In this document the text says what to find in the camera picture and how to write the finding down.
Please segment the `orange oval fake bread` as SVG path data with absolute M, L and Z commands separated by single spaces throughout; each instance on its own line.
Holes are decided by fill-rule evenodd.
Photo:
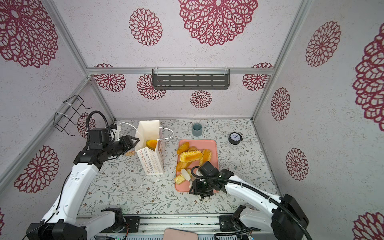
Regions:
M 148 140 L 146 141 L 146 147 L 152 151 L 155 151 L 157 148 L 158 141 L 157 140 Z

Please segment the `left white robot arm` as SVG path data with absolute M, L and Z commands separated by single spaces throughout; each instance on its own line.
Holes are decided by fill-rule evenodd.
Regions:
M 104 162 L 133 149 L 139 139 L 119 136 L 115 125 L 88 131 L 87 146 L 74 160 L 61 193 L 39 223 L 32 223 L 25 237 L 29 240 L 90 240 L 105 229 L 120 232 L 126 221 L 120 208 L 107 208 L 77 224 L 77 215 L 88 189 Z

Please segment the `white printed paper bag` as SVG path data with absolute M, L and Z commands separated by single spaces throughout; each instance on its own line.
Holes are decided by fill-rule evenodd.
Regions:
M 135 137 L 140 142 L 135 146 L 135 152 L 142 164 L 143 171 L 146 175 L 163 175 L 164 174 L 164 141 L 171 139 L 174 132 L 169 128 L 161 127 L 159 120 L 140 121 L 136 130 Z M 157 140 L 157 148 L 155 151 L 146 147 L 146 141 Z

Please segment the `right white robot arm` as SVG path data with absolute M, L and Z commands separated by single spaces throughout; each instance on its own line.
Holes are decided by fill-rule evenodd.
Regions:
M 181 176 L 190 183 L 189 193 L 201 201 L 213 196 L 215 191 L 222 191 L 249 204 L 239 206 L 224 222 L 224 229 L 214 234 L 216 240 L 257 231 L 272 233 L 278 240 L 312 238 L 307 230 L 308 217 L 297 200 L 288 194 L 281 197 L 262 191 L 229 170 L 219 171 L 210 162 L 191 170 L 182 169 Z

